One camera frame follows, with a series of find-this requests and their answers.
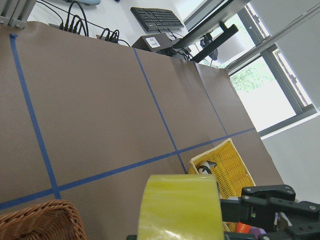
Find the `purple object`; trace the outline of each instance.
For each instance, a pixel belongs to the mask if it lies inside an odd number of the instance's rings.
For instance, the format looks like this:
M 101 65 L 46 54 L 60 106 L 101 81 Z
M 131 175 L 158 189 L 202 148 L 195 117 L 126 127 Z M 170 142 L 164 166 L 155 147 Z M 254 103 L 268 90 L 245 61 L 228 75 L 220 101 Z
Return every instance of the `purple object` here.
M 253 234 L 255 236 L 255 239 L 258 239 L 261 234 L 266 234 L 266 231 L 262 228 L 258 227 L 252 227 L 249 234 Z

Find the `blue tape line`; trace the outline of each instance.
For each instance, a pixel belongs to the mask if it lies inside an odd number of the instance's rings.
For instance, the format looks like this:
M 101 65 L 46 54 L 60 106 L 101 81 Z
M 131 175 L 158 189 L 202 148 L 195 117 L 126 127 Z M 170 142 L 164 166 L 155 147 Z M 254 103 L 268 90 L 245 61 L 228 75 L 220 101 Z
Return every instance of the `blue tape line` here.
M 31 102 L 27 83 L 26 83 L 25 76 L 24 76 L 24 73 L 23 73 L 23 70 L 21 67 L 21 63 L 20 63 L 20 59 L 19 59 L 19 55 L 18 55 L 18 50 L 17 50 L 17 45 L 16 45 L 16 37 L 18 37 L 17 34 L 10 34 L 10 44 L 11 44 L 11 50 L 12 50 L 12 55 L 13 55 L 16 71 L 17 71 L 19 79 L 20 79 L 20 84 L 21 84 L 21 88 L 23 91 L 25 103 L 26 103 L 28 111 L 29 111 L 29 115 L 30 115 L 31 122 L 33 125 L 34 133 L 35 133 L 36 139 L 38 141 L 38 144 L 39 144 L 39 147 L 41 150 L 41 154 L 42 154 L 42 158 L 43 158 L 43 161 L 45 164 L 45 168 L 48 173 L 52 189 L 54 191 L 54 196 L 56 199 L 61 199 L 60 193 L 57 191 L 57 187 L 58 187 L 57 181 L 56 181 L 54 171 L 52 169 L 52 166 L 51 166 L 51 163 L 49 160 L 49 156 L 47 153 L 45 142 L 43 140 L 43 137 L 42 137 L 39 125 L 38 125 L 35 110 L 32 105 L 32 102 Z
M 221 126 L 222 126 L 222 128 L 223 128 L 223 130 L 224 130 L 224 133 L 225 133 L 226 135 L 228 135 L 227 130 L 226 130 L 224 124 L 222 123 L 221 118 L 220 118 L 220 116 L 219 116 L 219 114 L 218 114 L 218 112 L 217 112 L 217 110 L 216 110 L 216 107 L 215 107 L 214 103 L 211 101 L 211 98 L 210 98 L 210 96 L 209 96 L 209 94 L 208 94 L 208 92 L 207 92 L 207 89 L 206 89 L 206 87 L 205 87 L 205 84 L 204 84 L 204 82 L 203 82 L 203 80 L 202 80 L 202 78 L 201 78 L 201 75 L 200 75 L 200 73 L 199 73 L 199 71 L 198 71 L 198 68 L 197 68 L 197 66 L 196 66 L 196 62 L 193 62 L 193 65 L 194 65 L 194 67 L 195 67 L 195 69 L 196 69 L 196 71 L 197 71 L 197 73 L 198 73 L 198 75 L 199 75 L 199 77 L 200 77 L 200 80 L 201 80 L 201 83 L 202 83 L 202 85 L 203 85 L 205 94 L 206 94 L 206 96 L 208 97 L 209 102 L 210 102 L 211 106 L 213 107 L 213 110 L 214 110 L 215 114 L 217 115 L 217 117 L 218 117 L 218 119 L 219 119 L 219 122 L 221 123 Z
M 54 194 L 54 190 L 52 188 L 48 189 L 48 190 L 40 191 L 37 193 L 33 193 L 33 194 L 30 194 L 27 196 L 19 197 L 14 200 L 2 202 L 2 203 L 0 203 L 0 210 L 11 208 L 11 207 L 14 207 L 14 206 L 17 206 L 20 204 L 24 204 L 24 203 L 30 202 L 32 200 L 36 200 L 39 198 L 43 198 L 45 196 L 49 196 L 51 194 Z
M 127 170 L 131 170 L 131 169 L 134 169 L 134 168 L 146 165 L 146 164 L 150 164 L 150 163 L 153 163 L 153 162 L 158 161 L 158 160 L 162 160 L 162 159 L 165 159 L 165 158 L 168 158 L 168 157 L 171 157 L 171 156 L 178 155 L 179 153 L 184 153 L 184 152 L 187 152 L 187 151 L 199 148 L 199 147 L 203 147 L 205 145 L 212 144 L 214 142 L 218 142 L 218 141 L 221 141 L 221 140 L 224 140 L 224 139 L 227 139 L 227 138 L 231 138 L 231 137 L 234 137 L 234 136 L 237 136 L 237 135 L 240 135 L 240 134 L 244 134 L 244 133 L 247 133 L 247 132 L 250 132 L 250 131 L 253 131 L 253 130 L 255 130 L 255 128 L 250 128 L 250 129 L 247 129 L 247 130 L 244 130 L 244 131 L 240 131 L 240 132 L 237 132 L 237 133 L 234 133 L 234 134 L 230 134 L 230 135 L 227 135 L 227 136 L 224 136 L 224 137 L 220 137 L 220 138 L 217 138 L 217 139 L 214 139 L 214 140 L 211 140 L 211 141 L 206 141 L 206 142 L 203 142 L 203 143 L 200 143 L 200 144 L 197 144 L 197 145 L 189 146 L 189 147 L 186 147 L 186 148 L 178 150 L 178 151 L 170 152 L 170 153 L 167 153 L 167 154 L 163 154 L 163 155 L 160 155 L 160 156 L 149 158 L 149 159 L 144 160 L 144 161 L 140 161 L 140 162 L 136 162 L 136 163 L 133 163 L 133 164 L 130 164 L 130 165 L 127 165 L 127 166 L 123 166 L 123 167 L 120 167 L 120 168 L 117 168 L 117 169 L 114 169 L 114 170 L 111 170 L 111 171 L 106 171 L 106 172 L 103 172 L 103 173 L 100 173 L 100 174 L 97 174 L 97 175 L 94 175 L 94 176 L 90 176 L 90 177 L 87 177 L 87 178 L 84 178 L 84 179 L 81 179 L 81 180 L 73 181 L 73 182 L 67 183 L 65 185 L 59 186 L 58 190 L 59 191 L 65 191 L 65 190 L 68 190 L 68 189 L 72 189 L 72 188 L 75 188 L 75 187 L 78 187 L 78 186 L 81 186 L 81 185 L 84 185 L 84 184 L 87 184 L 87 183 L 90 183 L 90 182 L 93 182 L 93 181 L 96 181 L 96 180 L 100 180 L 100 179 L 103 179 L 103 178 L 106 178 L 106 177 L 109 177 L 109 176 L 112 176 L 112 175 L 115 175 L 115 174 L 119 174 L 119 173 L 127 171 Z M 0 210 L 11 208 L 11 207 L 19 205 L 19 204 L 27 203 L 29 201 L 32 201 L 32 200 L 35 200 L 35 199 L 38 199 L 38 198 L 42 198 L 42 197 L 51 195 L 53 193 L 54 193 L 53 189 L 48 189 L 48 190 L 37 192 L 37 193 L 31 194 L 31 195 L 28 195 L 28 196 L 24 196 L 24 197 L 20 197 L 20 198 L 14 199 L 14 200 L 3 202 L 3 203 L 0 203 Z
M 94 175 L 94 176 L 90 176 L 90 177 L 87 177 L 87 178 L 84 178 L 84 179 L 81 179 L 81 180 L 73 181 L 73 182 L 67 183 L 65 185 L 61 185 L 58 188 L 59 188 L 59 191 L 68 190 L 68 189 L 71 189 L 71 188 L 74 188 L 74 187 L 78 187 L 80 185 L 87 184 L 87 183 L 90 183 L 90 182 L 93 182 L 93 181 L 96 181 L 96 180 L 99 180 L 99 179 L 102 179 L 102 178 L 105 178 L 105 177 L 109 177 L 111 175 L 119 174 L 119 173 L 122 173 L 122 172 L 127 171 L 127 170 L 131 170 L 131 169 L 134 169 L 134 168 L 146 165 L 146 164 L 150 164 L 150 163 L 156 162 L 158 160 L 174 156 L 176 154 L 177 153 L 174 151 L 174 152 L 170 152 L 170 153 L 167 153 L 167 154 L 164 154 L 164 155 L 152 157 L 152 158 L 149 158 L 147 160 L 136 162 L 136 163 L 133 163 L 133 164 L 130 164 L 130 165 L 127 165 L 127 166 L 123 166 L 123 167 L 120 167 L 120 168 L 117 168 L 117 169 L 114 169 L 114 170 L 106 171 L 106 172 L 103 172 L 103 173 L 100 173 L 100 174 L 97 174 L 97 175 Z
M 168 128 L 168 125 L 167 125 L 167 122 L 166 122 L 166 120 L 165 120 L 165 118 L 164 118 L 164 115 L 162 114 L 162 111 L 161 111 L 161 109 L 160 109 L 160 106 L 159 106 L 159 104 L 158 104 L 158 101 L 157 101 L 157 99 L 156 99 L 156 96 L 155 96 L 155 94 L 154 94 L 154 91 L 152 90 L 152 87 L 151 87 L 150 82 L 149 82 L 149 80 L 148 80 L 148 77 L 147 77 L 147 75 L 146 75 L 145 69 L 144 69 L 144 67 L 142 66 L 142 63 L 141 63 L 141 60 L 140 60 L 140 58 L 139 58 L 139 56 L 138 56 L 137 50 L 136 50 L 135 48 L 133 48 L 133 51 L 134 51 L 134 54 L 135 54 L 135 56 L 136 56 L 136 59 L 138 60 L 138 63 L 139 63 L 139 66 L 140 66 L 140 68 L 141 68 L 141 71 L 142 71 L 142 73 L 143 73 L 143 76 L 144 76 L 144 79 L 145 79 L 145 81 L 146 81 L 146 84 L 147 84 L 148 87 L 149 87 L 149 90 L 150 90 L 150 92 L 151 92 L 151 95 L 152 95 L 152 98 L 153 98 L 154 103 L 155 103 L 155 105 L 156 105 L 156 108 L 157 108 L 158 111 L 159 111 L 159 114 L 160 114 L 160 116 L 161 116 L 161 119 L 162 119 L 162 122 L 163 122 L 163 124 L 164 124 L 164 126 L 165 126 L 165 129 L 166 129 L 166 131 L 167 131 L 167 133 L 168 133 L 168 135 L 169 135 L 169 137 L 170 137 L 170 140 L 171 140 L 171 142 L 172 142 L 172 145 L 173 145 L 175 151 L 178 151 L 177 146 L 176 146 L 176 143 L 175 143 L 174 138 L 172 137 L 171 132 L 170 132 L 170 130 L 169 130 L 169 128 Z M 180 156 L 180 154 L 179 154 L 178 152 L 177 152 L 177 155 L 178 155 L 179 161 L 180 161 L 180 163 L 181 163 L 181 166 L 182 166 L 182 168 L 183 168 L 183 171 L 184 171 L 185 173 L 187 173 L 187 170 L 186 170 L 186 168 L 185 168 L 185 165 L 184 165 L 184 163 L 183 163 L 183 161 L 182 161 L 182 159 L 181 159 L 181 156 Z

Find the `orange object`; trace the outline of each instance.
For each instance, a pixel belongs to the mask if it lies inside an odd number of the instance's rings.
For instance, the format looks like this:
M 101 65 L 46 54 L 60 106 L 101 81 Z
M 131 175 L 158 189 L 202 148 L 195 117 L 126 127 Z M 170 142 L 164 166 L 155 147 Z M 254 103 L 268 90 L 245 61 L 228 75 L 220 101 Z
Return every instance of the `orange object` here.
M 244 224 L 241 222 L 238 222 L 235 227 L 236 233 L 248 234 L 250 232 L 250 230 L 251 230 L 250 225 L 247 225 L 247 224 Z

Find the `yellow object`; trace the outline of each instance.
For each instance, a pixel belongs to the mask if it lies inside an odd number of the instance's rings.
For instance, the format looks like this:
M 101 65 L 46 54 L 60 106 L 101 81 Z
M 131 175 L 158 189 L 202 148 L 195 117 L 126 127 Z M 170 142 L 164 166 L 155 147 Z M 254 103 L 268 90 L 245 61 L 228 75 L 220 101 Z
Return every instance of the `yellow object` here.
M 209 161 L 217 164 L 216 167 L 211 167 L 210 169 L 219 184 L 222 199 L 240 197 L 243 187 L 255 186 L 255 182 L 241 159 L 231 138 L 228 138 L 218 146 L 193 157 L 189 161 L 191 167 L 188 173 L 199 174 L 197 165 L 203 161 Z M 227 226 L 231 232 L 234 232 L 236 229 L 235 223 L 228 222 Z
M 152 175 L 145 187 L 138 240 L 223 240 L 213 175 Z

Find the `metal pole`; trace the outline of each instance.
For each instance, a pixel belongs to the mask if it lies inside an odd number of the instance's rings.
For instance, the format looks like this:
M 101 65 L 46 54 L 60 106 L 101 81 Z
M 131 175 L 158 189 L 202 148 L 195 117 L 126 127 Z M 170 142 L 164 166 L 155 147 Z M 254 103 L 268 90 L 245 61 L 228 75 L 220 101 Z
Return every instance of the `metal pole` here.
M 262 51 L 269 48 L 271 45 L 273 45 L 276 41 L 278 41 L 280 38 L 291 32 L 296 27 L 303 24 L 308 19 L 312 18 L 314 15 L 320 12 L 320 3 L 311 8 L 310 10 L 306 11 L 304 14 L 302 14 L 300 17 L 289 23 L 288 26 L 286 26 L 281 31 L 277 32 L 275 35 L 267 38 L 265 41 L 263 41 L 261 44 L 253 48 L 252 50 L 245 53 L 243 56 L 239 57 L 236 61 L 229 64 L 224 70 L 226 73 L 231 72 L 232 70 L 238 68 L 246 61 L 250 60 L 257 54 L 261 53 Z

